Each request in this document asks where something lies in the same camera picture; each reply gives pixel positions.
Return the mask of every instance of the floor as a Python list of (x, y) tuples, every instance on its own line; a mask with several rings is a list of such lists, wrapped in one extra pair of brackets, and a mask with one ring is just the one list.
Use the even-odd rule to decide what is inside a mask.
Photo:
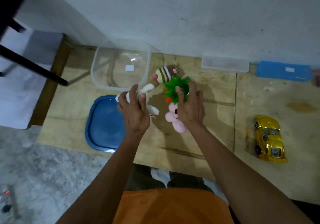
[[(13, 185), (23, 224), (53, 224), (91, 183), (108, 159), (37, 144), (40, 126), (18, 130), (0, 126), (0, 184)], [(168, 171), (152, 169), (165, 184)], [(228, 202), (215, 182), (205, 180)]]

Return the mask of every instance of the orange shirt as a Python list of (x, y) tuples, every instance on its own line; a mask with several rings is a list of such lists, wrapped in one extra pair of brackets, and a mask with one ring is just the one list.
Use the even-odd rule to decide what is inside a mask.
[(228, 205), (206, 190), (124, 191), (114, 224), (234, 223)]

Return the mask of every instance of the yellow toy car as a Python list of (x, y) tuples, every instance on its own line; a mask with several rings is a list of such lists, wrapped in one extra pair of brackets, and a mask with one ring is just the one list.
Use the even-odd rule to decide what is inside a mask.
[(285, 149), (278, 121), (269, 116), (256, 116), (257, 145), (254, 150), (260, 159), (276, 163), (286, 163)]

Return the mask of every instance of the blue container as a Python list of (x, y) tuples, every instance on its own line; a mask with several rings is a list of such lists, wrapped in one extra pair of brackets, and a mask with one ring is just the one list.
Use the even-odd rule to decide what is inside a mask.
[(313, 78), (310, 66), (273, 61), (261, 61), (256, 76), (291, 81), (308, 81)]
[(115, 95), (99, 97), (92, 105), (85, 128), (85, 139), (98, 151), (115, 152), (126, 134), (123, 116)]

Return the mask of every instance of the sticker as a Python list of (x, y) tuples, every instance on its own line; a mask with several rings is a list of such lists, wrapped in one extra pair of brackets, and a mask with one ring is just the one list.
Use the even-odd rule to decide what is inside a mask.
[(134, 71), (134, 65), (126, 65), (125, 66), (125, 71), (126, 72)]
[(285, 71), (286, 71), (286, 72), (294, 72), (294, 68), (292, 68), (292, 67), (286, 67), (286, 68), (285, 68)]

